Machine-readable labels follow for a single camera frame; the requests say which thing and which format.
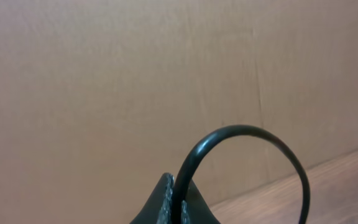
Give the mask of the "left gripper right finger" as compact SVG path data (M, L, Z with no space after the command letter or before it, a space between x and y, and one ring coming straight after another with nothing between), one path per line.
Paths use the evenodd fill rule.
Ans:
M181 203L181 224L220 224L193 181Z

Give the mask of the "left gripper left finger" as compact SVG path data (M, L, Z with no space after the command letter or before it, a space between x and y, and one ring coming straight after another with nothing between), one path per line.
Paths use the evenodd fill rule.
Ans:
M171 224L174 177L162 174L150 197L130 224Z

